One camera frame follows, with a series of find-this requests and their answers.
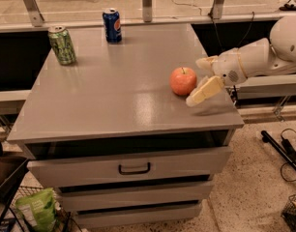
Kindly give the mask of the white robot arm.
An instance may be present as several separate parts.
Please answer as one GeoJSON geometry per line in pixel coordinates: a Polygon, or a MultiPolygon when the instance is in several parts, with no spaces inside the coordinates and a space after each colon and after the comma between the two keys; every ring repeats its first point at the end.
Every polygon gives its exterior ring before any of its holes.
{"type": "Polygon", "coordinates": [[[224,87],[246,82],[250,77],[294,73],[296,69],[296,15],[279,19],[262,38],[220,55],[200,58],[196,65],[204,76],[186,98],[189,107],[214,97],[224,87]]]}

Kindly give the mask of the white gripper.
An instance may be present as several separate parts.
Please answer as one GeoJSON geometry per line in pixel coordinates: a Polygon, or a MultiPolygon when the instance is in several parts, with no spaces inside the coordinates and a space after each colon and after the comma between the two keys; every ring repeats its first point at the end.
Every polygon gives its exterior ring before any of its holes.
{"type": "Polygon", "coordinates": [[[205,76],[186,98],[186,105],[196,106],[219,93],[224,84],[233,86],[243,83],[247,76],[242,69],[241,54],[237,48],[223,52],[220,56],[199,58],[196,65],[206,71],[214,71],[214,76],[205,76]]]}

